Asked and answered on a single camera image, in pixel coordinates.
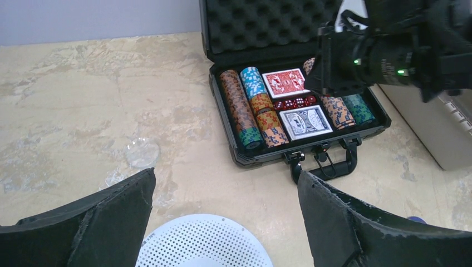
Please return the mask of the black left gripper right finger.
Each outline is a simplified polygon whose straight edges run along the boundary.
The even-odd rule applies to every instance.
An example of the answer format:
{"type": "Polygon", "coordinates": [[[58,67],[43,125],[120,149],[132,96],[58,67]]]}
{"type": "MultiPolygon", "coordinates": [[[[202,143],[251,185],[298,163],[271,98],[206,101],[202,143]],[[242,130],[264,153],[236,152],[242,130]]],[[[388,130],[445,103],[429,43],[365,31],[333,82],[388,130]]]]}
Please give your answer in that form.
{"type": "Polygon", "coordinates": [[[298,197],[315,266],[470,266],[471,232],[422,224],[303,171],[298,197]]]}

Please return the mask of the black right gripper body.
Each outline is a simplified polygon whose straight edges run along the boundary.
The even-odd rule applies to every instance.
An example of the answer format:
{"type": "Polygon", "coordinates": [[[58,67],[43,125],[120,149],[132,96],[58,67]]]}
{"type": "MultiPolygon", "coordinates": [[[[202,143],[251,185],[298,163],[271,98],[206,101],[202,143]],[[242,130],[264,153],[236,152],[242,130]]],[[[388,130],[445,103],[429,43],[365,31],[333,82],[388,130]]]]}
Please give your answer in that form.
{"type": "Polygon", "coordinates": [[[318,48],[304,87],[319,96],[344,97],[380,83],[372,62],[378,30],[354,26],[337,32],[332,22],[318,28],[318,48]]]}

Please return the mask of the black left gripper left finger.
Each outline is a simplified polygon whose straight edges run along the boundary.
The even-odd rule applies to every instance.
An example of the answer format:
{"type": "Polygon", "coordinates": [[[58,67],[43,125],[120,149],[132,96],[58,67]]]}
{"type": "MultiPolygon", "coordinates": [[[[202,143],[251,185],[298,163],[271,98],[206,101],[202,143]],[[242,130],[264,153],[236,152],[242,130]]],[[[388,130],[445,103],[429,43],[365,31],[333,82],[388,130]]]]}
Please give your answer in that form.
{"type": "Polygon", "coordinates": [[[155,189],[142,170],[104,190],[1,227],[2,266],[135,266],[155,189]]]}

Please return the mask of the blue small blind button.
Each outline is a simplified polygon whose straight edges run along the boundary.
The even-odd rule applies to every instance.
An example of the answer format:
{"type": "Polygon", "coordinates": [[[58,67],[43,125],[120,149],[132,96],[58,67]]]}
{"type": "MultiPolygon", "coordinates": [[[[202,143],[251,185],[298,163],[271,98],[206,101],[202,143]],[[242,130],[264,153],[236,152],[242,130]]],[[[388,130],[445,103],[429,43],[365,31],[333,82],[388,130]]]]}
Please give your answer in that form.
{"type": "Polygon", "coordinates": [[[418,217],[418,216],[409,216],[407,219],[411,220],[411,221],[414,221],[414,222],[417,222],[417,223],[426,224],[426,221],[423,220],[422,218],[418,217]]]}

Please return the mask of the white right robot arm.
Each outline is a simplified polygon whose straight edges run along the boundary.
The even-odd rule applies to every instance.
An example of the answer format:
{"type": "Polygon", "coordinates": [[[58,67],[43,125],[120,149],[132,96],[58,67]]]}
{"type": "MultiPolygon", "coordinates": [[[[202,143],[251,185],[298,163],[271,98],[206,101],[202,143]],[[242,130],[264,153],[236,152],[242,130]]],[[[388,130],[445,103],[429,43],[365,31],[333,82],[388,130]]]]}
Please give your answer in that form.
{"type": "Polygon", "coordinates": [[[348,96],[375,84],[418,88],[424,102],[471,89],[469,1],[364,1],[343,4],[318,29],[304,82],[322,96],[348,96]]]}

